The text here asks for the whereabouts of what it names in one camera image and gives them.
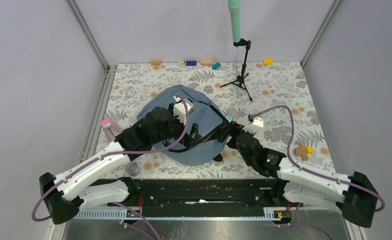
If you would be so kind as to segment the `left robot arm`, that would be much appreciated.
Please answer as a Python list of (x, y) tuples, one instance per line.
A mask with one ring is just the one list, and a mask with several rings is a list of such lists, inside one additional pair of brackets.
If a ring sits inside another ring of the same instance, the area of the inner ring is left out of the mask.
[(174, 140), (160, 149), (163, 152), (182, 142), (193, 110), (193, 106), (184, 102), (173, 104), (171, 109), (155, 107), (79, 165), (57, 175), (42, 174), (39, 177), (41, 198), (34, 206), (32, 219), (36, 222), (52, 220), (59, 225), (85, 208), (109, 202), (134, 205), (139, 193), (125, 181), (116, 180), (99, 186), (93, 183), (120, 165), (128, 164), (141, 155), (158, 152), (153, 149), (158, 143)]

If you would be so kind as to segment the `blue grey backpack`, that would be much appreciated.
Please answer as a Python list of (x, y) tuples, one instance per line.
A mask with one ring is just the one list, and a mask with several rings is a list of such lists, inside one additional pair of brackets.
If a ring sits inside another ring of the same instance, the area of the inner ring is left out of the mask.
[[(219, 128), (226, 128), (229, 121), (219, 107), (202, 92), (183, 85), (171, 86), (148, 102), (137, 115), (137, 120), (143, 119), (156, 107), (169, 110), (170, 105), (175, 103), (174, 96), (177, 94), (189, 99), (194, 104), (194, 110), (189, 114), (189, 126), (180, 143), (163, 153), (188, 166), (199, 166), (211, 160), (222, 161), (221, 153), (225, 148), (226, 140), (223, 143), (218, 142), (215, 132)], [(191, 149), (187, 149), (187, 137), (193, 123), (199, 125), (199, 139)]]

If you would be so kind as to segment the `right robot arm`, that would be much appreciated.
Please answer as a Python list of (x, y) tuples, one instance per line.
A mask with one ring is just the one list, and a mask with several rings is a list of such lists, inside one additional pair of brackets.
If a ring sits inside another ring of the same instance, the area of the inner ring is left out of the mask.
[(331, 173), (292, 161), (290, 155), (262, 146), (254, 136), (261, 128), (254, 123), (242, 126), (233, 121), (215, 136), (222, 142), (228, 140), (227, 145), (260, 175), (278, 180), (270, 193), (275, 205), (312, 204), (340, 213), (357, 226), (371, 227), (379, 195), (365, 174)]

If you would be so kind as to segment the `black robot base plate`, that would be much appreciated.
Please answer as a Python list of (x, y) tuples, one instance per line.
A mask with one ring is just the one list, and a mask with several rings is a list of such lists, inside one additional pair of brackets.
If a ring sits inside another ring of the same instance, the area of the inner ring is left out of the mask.
[(297, 206), (283, 196), (284, 181), (276, 179), (136, 179), (136, 190), (121, 204), (137, 209), (178, 206), (278, 208)]

